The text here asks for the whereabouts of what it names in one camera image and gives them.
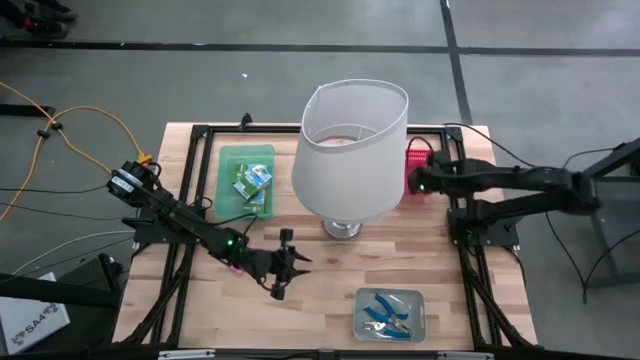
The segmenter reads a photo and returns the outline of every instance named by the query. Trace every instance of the red object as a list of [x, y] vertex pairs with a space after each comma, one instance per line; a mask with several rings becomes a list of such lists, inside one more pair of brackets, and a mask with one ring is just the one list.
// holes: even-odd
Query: red object
[[427, 160], [431, 156], [431, 150], [407, 149], [404, 166], [404, 194], [412, 195], [409, 192], [409, 174], [417, 167], [427, 166]]

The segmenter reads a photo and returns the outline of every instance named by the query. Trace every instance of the lamp base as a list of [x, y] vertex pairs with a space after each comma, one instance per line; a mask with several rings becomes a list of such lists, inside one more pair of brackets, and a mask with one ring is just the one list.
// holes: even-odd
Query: lamp base
[[348, 240], [360, 233], [360, 230], [362, 230], [362, 224], [340, 224], [322, 220], [322, 228], [331, 238]]

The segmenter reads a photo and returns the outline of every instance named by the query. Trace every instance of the concrete floor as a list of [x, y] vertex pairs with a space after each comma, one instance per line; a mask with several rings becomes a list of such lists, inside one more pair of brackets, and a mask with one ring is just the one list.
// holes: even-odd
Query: concrete floor
[[[633, 0], [450, 0], [459, 46], [638, 48], [640, 3]], [[72, 39], [194, 43], [446, 46], [437, 0], [68, 0], [81, 16]], [[615, 146], [640, 134], [637, 58], [462, 56], [475, 124], [526, 160], [560, 166], [572, 153]], [[411, 97], [411, 123], [459, 121], [448, 55], [277, 52], [0, 50], [0, 80], [38, 102], [64, 109], [95, 105], [120, 116], [143, 149], [157, 154], [170, 121], [298, 122], [315, 87], [343, 78], [394, 82]], [[18, 98], [0, 91], [0, 103]], [[126, 134], [92, 113], [70, 115], [66, 132], [110, 167], [135, 158]], [[28, 171], [39, 119], [0, 119], [0, 186], [19, 186]], [[501, 165], [516, 164], [496, 151]], [[574, 169], [598, 156], [585, 156]], [[84, 189], [104, 172], [45, 142], [32, 188]], [[0, 193], [8, 202], [10, 193]], [[21, 205], [114, 217], [130, 209], [106, 192], [25, 194]], [[586, 219], [552, 214], [583, 272], [601, 251]], [[124, 230], [97, 222], [14, 210], [0, 224], [0, 271], [72, 238]], [[639, 358], [640, 287], [592, 291], [582, 305], [578, 278], [542, 216], [518, 230], [529, 301], [540, 344], [550, 349]], [[46, 265], [122, 237], [79, 243]], [[131, 244], [107, 250], [128, 264]], [[77, 265], [54, 268], [60, 276]]]

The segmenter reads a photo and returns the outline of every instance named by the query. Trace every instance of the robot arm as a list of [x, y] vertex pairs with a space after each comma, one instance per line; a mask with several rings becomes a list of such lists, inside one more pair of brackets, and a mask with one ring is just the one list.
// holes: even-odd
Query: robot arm
[[[251, 249], [246, 234], [205, 221], [192, 207], [176, 200], [164, 189], [150, 169], [137, 162], [126, 162], [114, 170], [107, 188], [109, 193], [130, 206], [153, 212], [156, 217], [151, 222], [160, 222], [164, 232], [195, 238], [215, 259], [244, 270], [278, 300], [284, 298], [284, 288], [294, 277], [308, 273], [293, 267], [295, 259], [311, 261], [298, 254], [295, 247], [288, 246], [293, 230], [281, 231], [281, 246], [276, 251]], [[148, 223], [145, 221], [125, 223], [137, 227]], [[267, 274], [276, 275], [276, 282], [271, 288], [264, 285]]]
[[[440, 192], [467, 199], [466, 221], [492, 224], [499, 219], [559, 210], [569, 214], [589, 214], [599, 207], [595, 183], [580, 172], [553, 167], [497, 167], [486, 161], [443, 160], [435, 153], [428, 166], [409, 175], [409, 190]], [[476, 192], [492, 188], [538, 191], [539, 193], [491, 203], [474, 200]]]

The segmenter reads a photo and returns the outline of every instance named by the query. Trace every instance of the white lamp shade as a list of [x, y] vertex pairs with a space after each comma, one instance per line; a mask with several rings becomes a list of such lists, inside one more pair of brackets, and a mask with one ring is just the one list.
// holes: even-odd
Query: white lamp shade
[[[377, 80], [323, 85], [302, 116], [293, 189], [313, 213], [337, 223], [372, 221], [404, 193], [409, 97]], [[344, 145], [326, 144], [347, 139]]]

